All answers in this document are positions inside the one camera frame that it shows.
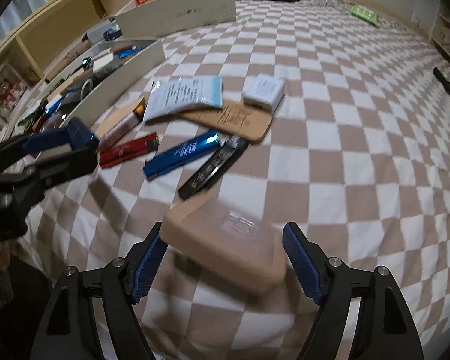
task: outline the blue gripper pad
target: blue gripper pad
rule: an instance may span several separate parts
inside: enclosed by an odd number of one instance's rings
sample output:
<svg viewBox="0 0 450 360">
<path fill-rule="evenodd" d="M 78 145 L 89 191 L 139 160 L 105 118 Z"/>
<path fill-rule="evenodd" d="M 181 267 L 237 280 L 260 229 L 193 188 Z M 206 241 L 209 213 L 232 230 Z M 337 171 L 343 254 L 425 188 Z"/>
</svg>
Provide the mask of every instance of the blue gripper pad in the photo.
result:
<svg viewBox="0 0 450 360">
<path fill-rule="evenodd" d="M 289 224 L 283 228 L 282 244 L 305 295 L 316 304 L 323 304 L 325 295 L 320 289 L 319 272 Z"/>
<path fill-rule="evenodd" d="M 157 234 L 135 271 L 131 293 L 134 302 L 138 303 L 141 298 L 148 295 L 167 247 L 168 244 L 163 242 Z"/>
</svg>

